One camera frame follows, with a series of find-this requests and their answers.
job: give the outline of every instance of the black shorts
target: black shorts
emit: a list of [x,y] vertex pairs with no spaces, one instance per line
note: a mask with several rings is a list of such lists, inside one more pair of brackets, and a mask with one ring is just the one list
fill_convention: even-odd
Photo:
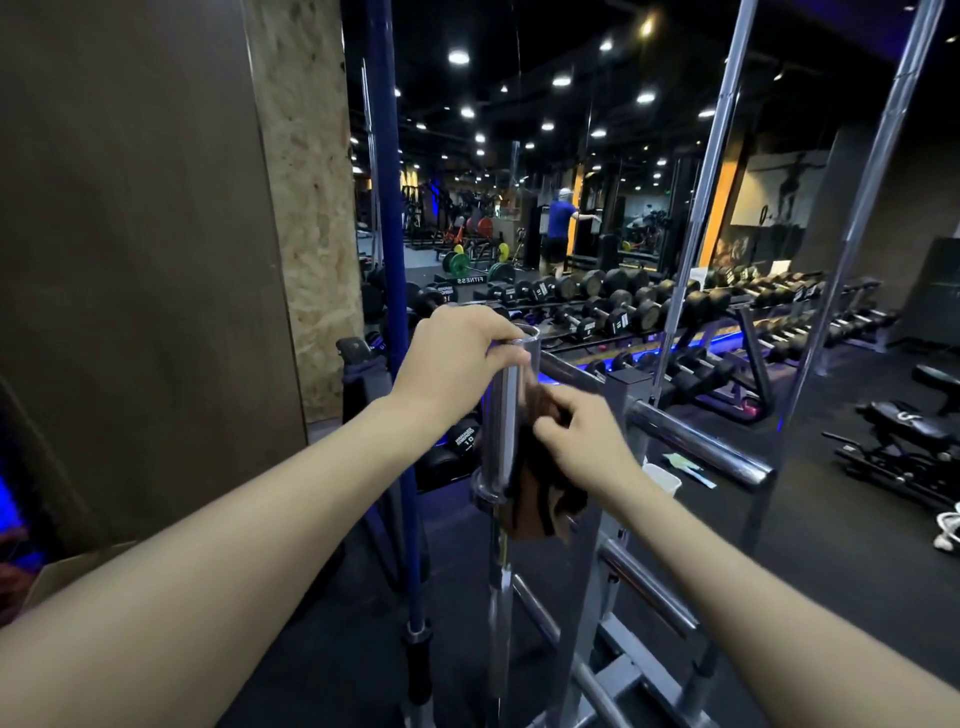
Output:
[[540,241],[540,257],[554,265],[563,263],[566,259],[566,238],[544,237]]

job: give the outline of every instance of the blue pole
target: blue pole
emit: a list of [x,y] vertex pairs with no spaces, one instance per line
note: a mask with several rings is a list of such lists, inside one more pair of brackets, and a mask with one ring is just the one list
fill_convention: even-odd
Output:
[[[394,22],[390,0],[367,0],[367,61],[373,151],[376,154],[377,193],[383,237],[383,265],[387,281],[387,329],[390,330],[390,371],[396,372],[407,353],[407,274],[403,263],[402,202],[400,196],[399,132],[396,129],[396,73]],[[420,542],[417,480],[410,468],[400,476],[403,513],[403,550],[406,556],[409,629],[423,629],[420,604]]]

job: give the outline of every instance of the ceiling light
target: ceiling light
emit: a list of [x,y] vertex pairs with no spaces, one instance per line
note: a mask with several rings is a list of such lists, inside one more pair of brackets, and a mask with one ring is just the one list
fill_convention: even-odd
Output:
[[467,65],[470,62],[470,54],[460,48],[454,48],[446,59],[454,65]]

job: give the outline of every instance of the hand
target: hand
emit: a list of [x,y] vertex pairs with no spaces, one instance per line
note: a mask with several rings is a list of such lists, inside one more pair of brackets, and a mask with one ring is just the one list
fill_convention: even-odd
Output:
[[646,478],[630,451],[607,401],[565,385],[544,386],[544,395],[572,416],[569,427],[540,417],[534,434],[564,474],[589,493],[616,500]]
[[491,348],[524,336],[488,306],[441,306],[417,324],[391,398],[439,437],[476,406],[494,374],[530,363],[521,347]]

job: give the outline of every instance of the forearm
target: forearm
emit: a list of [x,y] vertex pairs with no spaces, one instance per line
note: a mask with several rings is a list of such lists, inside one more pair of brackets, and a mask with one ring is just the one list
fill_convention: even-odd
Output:
[[614,509],[681,589],[778,726],[956,723],[960,694],[747,558],[657,488]]
[[378,400],[0,632],[10,725],[212,725],[333,549],[436,439]]

